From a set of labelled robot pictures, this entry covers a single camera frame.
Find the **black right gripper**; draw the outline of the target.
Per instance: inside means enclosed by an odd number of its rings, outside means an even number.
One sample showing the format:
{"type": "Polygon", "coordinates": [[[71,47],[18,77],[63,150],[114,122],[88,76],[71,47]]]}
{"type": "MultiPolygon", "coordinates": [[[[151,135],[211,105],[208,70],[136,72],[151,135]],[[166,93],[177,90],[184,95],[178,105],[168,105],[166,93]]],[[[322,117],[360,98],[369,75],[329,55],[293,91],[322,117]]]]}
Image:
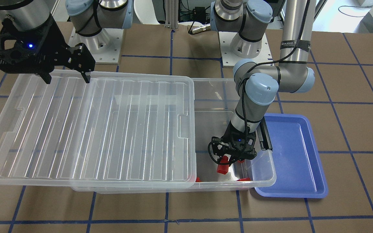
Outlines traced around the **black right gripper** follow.
{"type": "Polygon", "coordinates": [[[65,66],[81,74],[90,83],[95,59],[83,43],[66,43],[53,16],[39,27],[19,31],[12,20],[2,21],[0,31],[0,70],[9,74],[36,74],[50,84],[55,66],[65,66]]]}

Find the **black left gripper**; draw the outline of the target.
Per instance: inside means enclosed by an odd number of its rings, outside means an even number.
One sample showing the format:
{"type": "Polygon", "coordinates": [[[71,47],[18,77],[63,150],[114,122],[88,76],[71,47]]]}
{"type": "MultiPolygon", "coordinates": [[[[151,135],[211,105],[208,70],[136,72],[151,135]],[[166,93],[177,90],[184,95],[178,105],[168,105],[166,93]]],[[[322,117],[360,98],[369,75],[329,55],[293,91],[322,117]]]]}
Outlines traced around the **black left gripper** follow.
{"type": "Polygon", "coordinates": [[[252,160],[257,156],[254,143],[256,140],[256,131],[245,134],[234,128],[233,125],[228,125],[224,135],[221,138],[213,136],[211,138],[211,148],[216,155],[216,159],[211,155],[213,162],[218,165],[229,165],[238,162],[243,163],[244,160],[252,160]]]}

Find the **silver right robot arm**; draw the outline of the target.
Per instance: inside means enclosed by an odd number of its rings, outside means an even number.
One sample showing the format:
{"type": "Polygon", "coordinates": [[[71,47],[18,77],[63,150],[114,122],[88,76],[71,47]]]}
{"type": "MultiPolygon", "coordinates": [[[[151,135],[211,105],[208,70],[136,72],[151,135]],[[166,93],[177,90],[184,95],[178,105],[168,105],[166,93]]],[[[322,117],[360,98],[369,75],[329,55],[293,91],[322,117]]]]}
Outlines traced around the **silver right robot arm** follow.
{"type": "Polygon", "coordinates": [[[0,70],[34,74],[50,84],[50,73],[60,65],[89,83],[97,49],[88,40],[102,39],[106,28],[130,28],[133,5],[133,0],[67,0],[67,14],[83,37],[69,46],[44,0],[0,0],[0,70]]]}

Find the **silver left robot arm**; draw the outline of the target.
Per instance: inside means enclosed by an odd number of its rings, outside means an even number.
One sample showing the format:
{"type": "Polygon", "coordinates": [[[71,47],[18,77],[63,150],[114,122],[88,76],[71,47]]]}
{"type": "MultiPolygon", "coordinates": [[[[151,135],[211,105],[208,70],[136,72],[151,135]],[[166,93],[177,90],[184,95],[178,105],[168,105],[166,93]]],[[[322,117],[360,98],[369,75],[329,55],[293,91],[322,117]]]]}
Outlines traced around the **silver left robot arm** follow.
{"type": "Polygon", "coordinates": [[[229,49],[237,61],[233,78],[239,101],[223,136],[213,136],[208,153],[213,162],[230,166],[257,156],[254,142],[265,113],[278,92],[305,93],[315,82],[308,68],[314,0],[286,0],[279,58],[267,58],[266,29],[276,14],[266,0],[216,0],[210,29],[234,34],[229,49]]]}

